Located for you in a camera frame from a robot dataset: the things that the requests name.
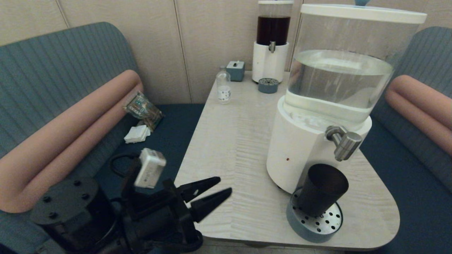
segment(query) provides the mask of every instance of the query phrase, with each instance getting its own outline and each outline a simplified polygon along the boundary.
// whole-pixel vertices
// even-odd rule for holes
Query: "white table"
[[[232,195],[197,229],[206,237],[254,244],[344,250],[383,246],[399,229],[399,211],[361,151],[343,170],[349,189],[338,201],[344,215],[340,230],[327,242],[311,243],[289,226],[290,194],[279,189],[266,170],[276,104],[286,92],[288,75],[277,93],[263,94],[247,71],[242,82],[232,83],[227,105],[218,103],[214,84],[175,184],[220,176],[221,183],[201,197],[227,187],[232,187]]]

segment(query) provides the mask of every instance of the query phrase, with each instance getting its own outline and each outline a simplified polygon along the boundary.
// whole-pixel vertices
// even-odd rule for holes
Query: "metal spigot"
[[[360,135],[347,131],[343,126],[329,126],[326,129],[325,137],[336,145],[334,158],[337,161],[348,160],[363,141]]]
[[[272,53],[275,52],[276,49],[276,42],[270,42],[270,45],[268,46],[268,50]]]

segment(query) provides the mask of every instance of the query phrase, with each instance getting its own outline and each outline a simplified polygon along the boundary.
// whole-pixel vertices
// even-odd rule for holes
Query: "white lid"
[[[260,5],[288,5],[293,4],[293,0],[259,0]]]
[[[346,19],[362,19],[405,24],[423,24],[427,14],[421,12],[357,5],[301,5],[301,13]]]

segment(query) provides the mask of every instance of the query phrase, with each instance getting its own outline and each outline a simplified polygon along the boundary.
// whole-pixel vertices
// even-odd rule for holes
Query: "white napkin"
[[[146,125],[132,127],[129,133],[124,137],[126,143],[137,143],[146,140],[146,137],[151,134],[151,130]]]

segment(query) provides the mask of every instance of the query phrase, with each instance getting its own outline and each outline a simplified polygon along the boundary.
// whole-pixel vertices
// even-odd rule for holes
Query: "clear water tank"
[[[427,15],[309,4],[301,13],[284,109],[310,127],[359,128]]]

